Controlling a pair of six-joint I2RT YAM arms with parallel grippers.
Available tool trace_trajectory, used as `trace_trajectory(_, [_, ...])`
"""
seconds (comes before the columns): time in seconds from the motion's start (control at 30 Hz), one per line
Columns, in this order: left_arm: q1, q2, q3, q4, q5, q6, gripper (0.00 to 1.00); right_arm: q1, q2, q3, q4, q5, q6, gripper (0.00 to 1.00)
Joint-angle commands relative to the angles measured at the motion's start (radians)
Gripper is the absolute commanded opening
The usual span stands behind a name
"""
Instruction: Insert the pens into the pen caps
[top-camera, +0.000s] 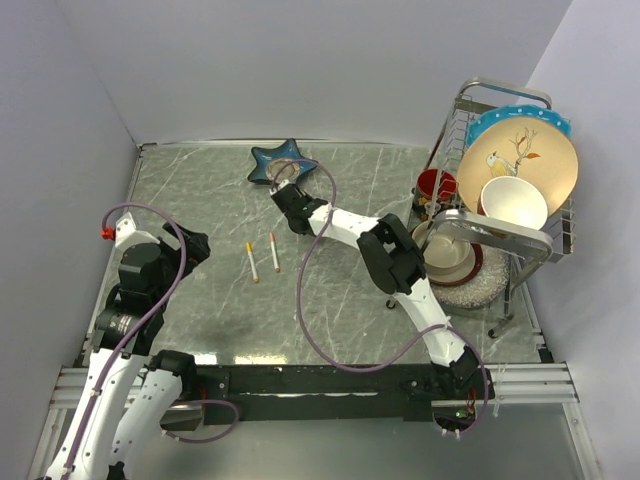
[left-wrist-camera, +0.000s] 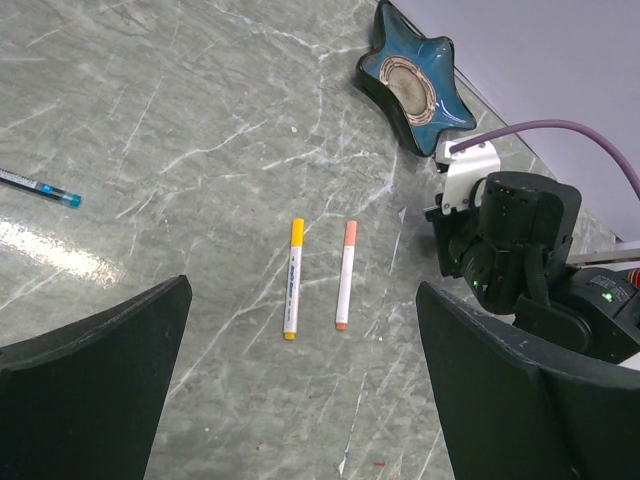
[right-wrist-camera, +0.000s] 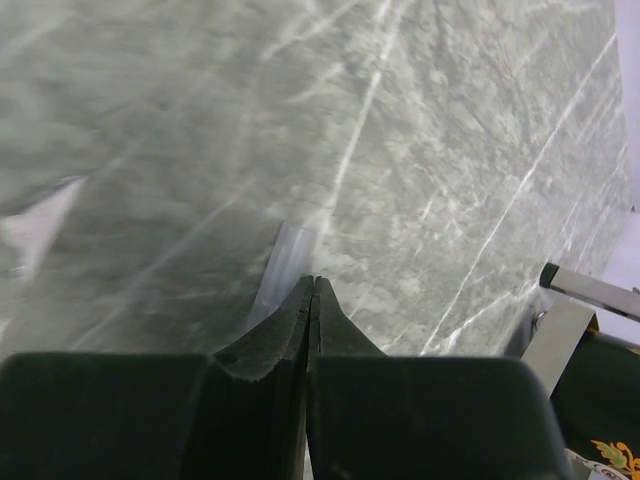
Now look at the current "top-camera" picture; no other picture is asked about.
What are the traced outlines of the white marker orange tip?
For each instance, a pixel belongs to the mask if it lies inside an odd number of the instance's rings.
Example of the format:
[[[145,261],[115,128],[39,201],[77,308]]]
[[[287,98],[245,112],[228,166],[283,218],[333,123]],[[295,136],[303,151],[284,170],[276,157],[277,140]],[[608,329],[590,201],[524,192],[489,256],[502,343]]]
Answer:
[[[280,267],[280,261],[278,256],[277,243],[276,243],[275,234],[273,232],[269,233],[269,240],[270,240],[270,248],[271,248],[271,255],[272,255],[274,270],[276,273],[280,273],[281,267]]]

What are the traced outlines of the white marker yellow tip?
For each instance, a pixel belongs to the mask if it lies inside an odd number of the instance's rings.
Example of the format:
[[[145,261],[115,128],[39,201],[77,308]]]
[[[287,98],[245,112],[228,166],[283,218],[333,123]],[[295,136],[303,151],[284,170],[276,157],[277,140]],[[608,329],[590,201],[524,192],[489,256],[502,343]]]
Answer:
[[[256,260],[254,257],[253,247],[250,242],[246,242],[246,251],[247,251],[249,264],[251,268],[252,279],[253,279],[253,282],[257,284],[259,283],[260,278],[259,278]]]

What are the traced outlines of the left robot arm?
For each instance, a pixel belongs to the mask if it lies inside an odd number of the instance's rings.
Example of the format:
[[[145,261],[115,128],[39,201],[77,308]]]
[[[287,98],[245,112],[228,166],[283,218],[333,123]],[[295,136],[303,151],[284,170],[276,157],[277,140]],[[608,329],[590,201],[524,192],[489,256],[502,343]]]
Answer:
[[[164,324],[168,293],[211,249],[204,233],[171,223],[163,228],[183,245],[172,248],[139,229],[129,214],[101,230],[122,253],[119,281],[96,318],[87,379],[47,479],[132,478],[165,412],[197,393],[192,355],[150,350]]]

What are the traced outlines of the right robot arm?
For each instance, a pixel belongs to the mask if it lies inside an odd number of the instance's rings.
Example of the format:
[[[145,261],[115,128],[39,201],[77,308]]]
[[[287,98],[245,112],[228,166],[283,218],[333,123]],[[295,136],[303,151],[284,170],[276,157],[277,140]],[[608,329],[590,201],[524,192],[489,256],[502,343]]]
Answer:
[[[390,367],[423,340],[436,370],[439,390],[445,396],[460,398],[471,389],[473,377],[479,375],[478,391],[485,399],[489,398],[489,373],[481,355],[452,327],[450,317],[432,291],[423,253],[396,215],[377,218],[339,209],[331,201],[314,198],[289,181],[274,184],[270,195],[290,230],[313,237],[297,277],[296,318],[307,342],[323,360],[345,372],[373,373]],[[415,336],[391,359],[370,367],[348,366],[331,358],[311,336],[303,317],[304,274],[323,238],[358,250],[374,285],[399,303],[416,326]]]

